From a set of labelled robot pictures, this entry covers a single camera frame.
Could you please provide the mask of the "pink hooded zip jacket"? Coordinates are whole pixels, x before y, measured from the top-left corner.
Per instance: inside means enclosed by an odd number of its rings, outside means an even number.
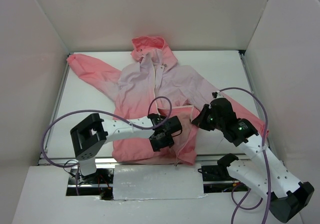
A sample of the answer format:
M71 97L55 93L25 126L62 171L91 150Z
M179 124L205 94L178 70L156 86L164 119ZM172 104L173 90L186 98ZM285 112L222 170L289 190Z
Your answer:
M92 85L115 104L115 115L137 119L148 113L177 116L182 131L172 147L155 152L147 139L113 142L113 158L118 162L193 165L197 156L196 135L192 125L217 89L193 67L183 66L161 37L132 40L134 62L122 70L83 54L72 54L67 63L83 81Z

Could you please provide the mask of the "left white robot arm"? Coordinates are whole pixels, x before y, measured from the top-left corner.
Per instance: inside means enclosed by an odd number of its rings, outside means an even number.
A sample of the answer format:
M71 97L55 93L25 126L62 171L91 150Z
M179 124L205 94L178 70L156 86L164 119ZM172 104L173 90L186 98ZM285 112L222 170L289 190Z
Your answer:
M173 134L182 133L177 116L166 118L149 114L131 120L106 120L90 114L70 131L73 150L84 183L93 183L102 174L97 170L96 155L104 144L117 140L147 139L154 152L174 145Z

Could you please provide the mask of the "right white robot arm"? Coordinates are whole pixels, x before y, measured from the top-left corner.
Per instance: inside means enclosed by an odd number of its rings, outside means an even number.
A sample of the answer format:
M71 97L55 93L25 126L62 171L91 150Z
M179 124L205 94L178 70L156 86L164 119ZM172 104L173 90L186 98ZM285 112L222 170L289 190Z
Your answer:
M287 223L308 205L314 187L299 180L283 165L263 144L254 125L237 117L227 98L216 98L205 104L192 124L206 131L219 130L250 159L255 167L246 165L232 153L227 154L217 161L217 174L222 179L239 180L266 199L269 211L277 220Z

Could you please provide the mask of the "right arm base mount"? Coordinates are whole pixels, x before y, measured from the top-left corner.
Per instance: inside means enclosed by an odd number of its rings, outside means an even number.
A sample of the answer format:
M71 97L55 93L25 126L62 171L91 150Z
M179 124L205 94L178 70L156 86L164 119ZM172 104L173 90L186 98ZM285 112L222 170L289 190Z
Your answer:
M241 182L227 172L227 167L236 160L239 158L230 153L220 158L215 165L203 165L197 169L202 175L204 193L231 192L234 187L241 186Z

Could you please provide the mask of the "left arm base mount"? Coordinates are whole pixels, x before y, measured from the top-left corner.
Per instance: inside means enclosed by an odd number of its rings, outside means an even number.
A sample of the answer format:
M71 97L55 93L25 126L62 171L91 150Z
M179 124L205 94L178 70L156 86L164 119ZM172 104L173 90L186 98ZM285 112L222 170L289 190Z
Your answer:
M84 176L78 166L67 168L75 160L68 160L63 170L68 173L66 196L98 196L102 200L113 199L113 168L98 168L96 173Z

